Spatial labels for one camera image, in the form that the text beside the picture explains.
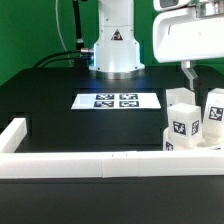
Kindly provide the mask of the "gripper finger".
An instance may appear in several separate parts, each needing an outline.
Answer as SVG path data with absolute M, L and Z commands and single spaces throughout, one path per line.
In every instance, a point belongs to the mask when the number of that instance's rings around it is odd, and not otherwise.
M 194 64 L 191 61 L 182 61 L 181 69 L 189 80 L 189 88 L 194 89 L 194 81 L 198 78 L 196 71 L 194 70 Z

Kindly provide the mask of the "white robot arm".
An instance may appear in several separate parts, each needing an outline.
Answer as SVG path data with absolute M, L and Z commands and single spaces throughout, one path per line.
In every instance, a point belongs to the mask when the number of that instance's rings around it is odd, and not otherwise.
M 179 62 L 194 85 L 196 60 L 224 57 L 224 0 L 153 0 L 153 53 L 160 63 Z M 89 69 L 106 79 L 143 70 L 134 37 L 134 0 L 98 0 L 99 38 Z

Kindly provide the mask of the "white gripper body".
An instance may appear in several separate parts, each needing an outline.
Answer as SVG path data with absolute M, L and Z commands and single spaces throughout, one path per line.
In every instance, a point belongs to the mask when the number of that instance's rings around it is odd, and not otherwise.
M 153 0 L 160 63 L 224 57 L 224 0 Z

